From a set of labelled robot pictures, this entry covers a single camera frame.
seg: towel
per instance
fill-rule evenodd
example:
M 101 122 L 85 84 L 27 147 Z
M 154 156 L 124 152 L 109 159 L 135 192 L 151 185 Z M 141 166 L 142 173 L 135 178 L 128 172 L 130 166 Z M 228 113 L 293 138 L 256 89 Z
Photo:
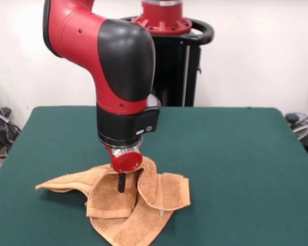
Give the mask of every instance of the towel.
M 116 246 L 150 245 L 173 211 L 190 205 L 189 180 L 178 174 L 158 174 L 148 157 L 126 174 L 124 193 L 118 192 L 117 183 L 118 174 L 110 165 L 104 165 L 64 175 L 35 188 L 85 194 L 86 216 L 93 228 Z

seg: green table surface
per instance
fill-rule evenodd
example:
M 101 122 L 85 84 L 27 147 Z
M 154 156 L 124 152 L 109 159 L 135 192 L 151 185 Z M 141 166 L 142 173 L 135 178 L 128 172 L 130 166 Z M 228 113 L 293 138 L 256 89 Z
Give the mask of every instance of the green table surface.
M 308 246 L 308 156 L 275 109 L 163 108 L 142 153 L 190 180 L 152 245 Z M 85 196 L 34 187 L 109 162 L 95 107 L 40 107 L 0 171 L 0 245 L 108 245 Z

